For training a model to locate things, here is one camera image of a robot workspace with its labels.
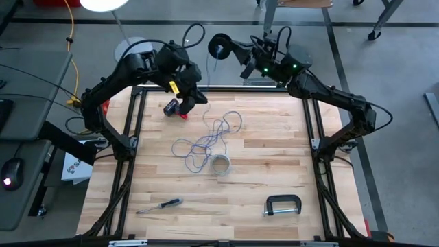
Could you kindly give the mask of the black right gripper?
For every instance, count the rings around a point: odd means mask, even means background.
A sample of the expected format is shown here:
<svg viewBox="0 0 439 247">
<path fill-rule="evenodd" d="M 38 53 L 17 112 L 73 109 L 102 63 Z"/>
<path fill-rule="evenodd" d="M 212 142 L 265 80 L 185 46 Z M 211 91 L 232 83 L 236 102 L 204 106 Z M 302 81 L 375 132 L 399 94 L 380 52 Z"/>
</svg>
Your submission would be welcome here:
<svg viewBox="0 0 439 247">
<path fill-rule="evenodd" d="M 248 79 L 254 70 L 261 75 L 285 75 L 281 63 L 274 55 L 277 51 L 276 43 L 272 40 L 261 39 L 251 35 L 252 43 L 230 41 L 230 50 L 234 53 L 240 64 L 247 64 L 240 77 Z"/>
</svg>

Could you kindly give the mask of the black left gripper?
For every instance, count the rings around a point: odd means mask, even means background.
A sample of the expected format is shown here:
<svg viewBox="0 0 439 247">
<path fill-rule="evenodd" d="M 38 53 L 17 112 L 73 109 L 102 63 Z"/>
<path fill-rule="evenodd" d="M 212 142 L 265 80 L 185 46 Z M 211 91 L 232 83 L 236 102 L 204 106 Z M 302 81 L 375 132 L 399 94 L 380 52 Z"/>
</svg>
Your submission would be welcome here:
<svg viewBox="0 0 439 247">
<path fill-rule="evenodd" d="M 189 63 L 176 75 L 176 86 L 179 90 L 177 98 L 184 99 L 184 114 L 187 115 L 197 104 L 207 104 L 209 101 L 205 94 L 197 88 L 197 83 L 202 79 L 201 71 L 197 64 Z"/>
</svg>

